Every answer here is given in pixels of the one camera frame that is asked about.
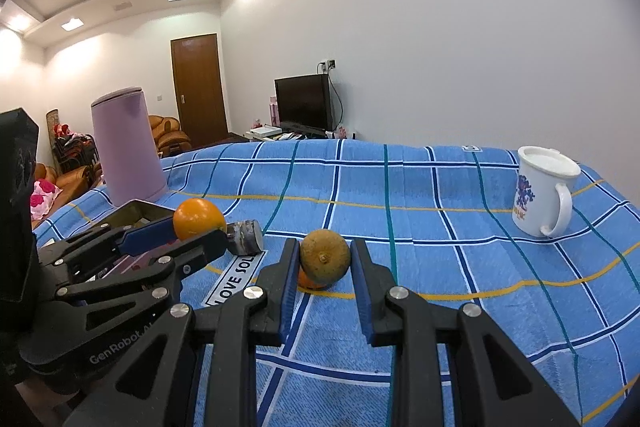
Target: pink pillow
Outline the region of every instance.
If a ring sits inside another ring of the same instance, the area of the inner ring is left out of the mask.
[[[31,220],[39,221],[50,211],[53,201],[62,190],[44,179],[33,184],[31,195]]]

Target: white wall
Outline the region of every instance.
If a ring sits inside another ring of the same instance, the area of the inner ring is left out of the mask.
[[[17,107],[27,112],[39,129],[36,158],[52,165],[43,86],[43,50],[0,25],[0,112]]]
[[[235,132],[326,58],[345,122],[404,144],[558,148],[640,203],[640,0],[224,0]]]
[[[93,131],[91,103],[124,87],[141,86],[149,114],[178,118],[172,39],[218,34],[223,94],[226,85],[218,5],[187,6],[135,15],[92,28],[46,49],[47,110],[78,132]]]

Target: pink box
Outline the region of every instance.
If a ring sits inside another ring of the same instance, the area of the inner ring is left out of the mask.
[[[278,99],[275,96],[270,98],[269,113],[271,115],[271,125],[280,126],[280,115],[278,114]]]

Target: yellow stripe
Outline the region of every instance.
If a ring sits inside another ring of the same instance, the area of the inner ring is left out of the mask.
[[[307,288],[303,288],[302,286],[298,286],[298,291],[302,293],[309,293],[310,295],[319,295],[321,297],[332,297],[335,299],[354,299],[356,298],[355,293],[342,293],[342,292],[325,292],[322,290],[309,290]]]
[[[629,255],[631,252],[633,252],[636,248],[640,247],[640,241],[638,243],[636,243],[635,245],[633,245],[631,248],[628,248],[628,250],[625,250],[622,252],[623,256],[627,256]],[[597,279],[598,277],[603,276],[604,274],[606,274],[608,271],[610,271],[616,264],[618,264],[620,262],[620,257],[616,257],[616,259],[614,261],[612,261],[611,263],[607,264],[607,266],[605,266],[602,270],[597,271],[596,273],[589,275],[587,277],[581,277],[580,279],[573,279],[570,281],[543,281],[543,283],[546,286],[555,286],[555,287],[567,287],[567,286],[576,286],[578,284],[582,284],[584,282],[589,282],[589,281],[593,281],[594,279]],[[479,299],[487,299],[487,298],[491,298],[491,297],[500,297],[503,295],[508,295],[509,293],[513,293],[514,291],[523,288],[524,286],[537,286],[538,281],[537,280],[523,280],[523,281],[518,281],[515,284],[511,285],[511,286],[507,286],[507,288],[498,288],[495,290],[487,290],[484,292],[476,292],[476,293],[462,293],[462,294],[449,294],[449,293],[443,293],[443,294],[431,294],[431,293],[420,293],[418,295],[420,295],[420,297],[422,297],[423,299],[427,299],[428,301],[468,301],[471,299],[475,299],[475,298],[479,298]],[[306,290],[306,289],[302,289],[299,288],[300,291],[304,292],[304,293],[311,293],[312,295],[319,295],[319,296],[324,296],[324,297],[334,297],[334,298],[338,298],[338,299],[354,299],[355,295],[353,293],[339,293],[339,292],[324,292],[324,291],[313,291],[313,290]]]
[[[194,194],[192,192],[183,192],[181,190],[171,190],[175,194],[182,194],[183,196],[189,196],[190,198],[201,198],[202,194]],[[263,200],[263,201],[278,201],[279,196],[272,196],[270,194],[207,194],[205,196],[211,200]],[[308,196],[284,196],[288,201],[308,201],[310,203],[317,204],[340,204],[342,206],[356,206],[357,208],[373,208],[376,210],[385,210],[386,206],[383,204],[367,204],[367,203],[352,203],[351,201],[335,201],[335,200],[319,200],[318,198],[311,198]],[[391,210],[409,210],[419,212],[438,212],[444,210],[446,212],[486,212],[484,208],[436,208],[435,206],[392,206]],[[510,208],[495,208],[492,212],[504,213],[511,212]]]
[[[84,219],[86,222],[88,222],[88,223],[92,223],[93,222],[89,217],[87,217],[87,215],[75,203],[67,203],[67,204],[69,206],[71,206],[72,208],[76,209],[78,211],[78,213],[82,216],[82,219]]]
[[[607,407],[609,407],[609,405],[611,405],[612,403],[614,403],[617,399],[619,399],[621,396],[623,396],[623,394],[625,394],[625,391],[627,389],[630,389],[633,384],[636,383],[636,380],[638,379],[638,376],[636,376],[632,381],[630,381],[625,387],[623,387],[622,389],[620,389],[620,391],[618,391],[615,395],[613,395],[611,398],[609,398],[605,403],[603,403],[601,406],[597,407],[596,409],[594,409],[593,411],[591,411],[588,415],[586,415],[583,419],[582,419],[582,423],[587,423],[589,420],[595,418],[597,415],[599,415],[602,411],[604,411]]]
[[[212,266],[209,266],[208,264],[207,264],[207,266],[205,266],[205,268],[207,270],[209,270],[210,272],[217,273],[218,275],[222,275],[222,270],[220,268],[214,268]],[[251,282],[255,283],[257,280],[258,280],[258,278],[254,277],[253,279],[251,279]]]
[[[601,183],[603,183],[604,180],[603,179],[599,179],[597,181],[594,181],[593,183],[590,183],[589,185],[587,185],[586,187],[581,188],[580,190],[576,190],[575,192],[572,192],[571,195],[572,196],[577,196],[578,194],[582,194],[583,192],[586,192],[587,190],[589,190],[592,187],[595,187],[596,185],[600,185]]]

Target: blue plaid bedsheet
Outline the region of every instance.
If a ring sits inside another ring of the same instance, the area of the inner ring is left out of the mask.
[[[262,265],[277,261],[286,238],[327,228],[366,239],[375,263],[429,301],[480,304],[589,427],[606,424],[640,373],[640,215],[586,166],[558,239],[527,237],[513,224],[518,162],[507,150],[243,143],[162,167],[170,191],[159,204],[205,194],[228,221],[258,219]],[[36,229],[38,245],[113,210],[108,188],[91,190]],[[201,306],[231,261],[227,253],[185,279],[182,299]],[[258,348],[258,425],[384,425],[391,355],[365,343],[349,274],[327,291],[299,291],[285,345]],[[441,365],[452,425],[446,358]]]

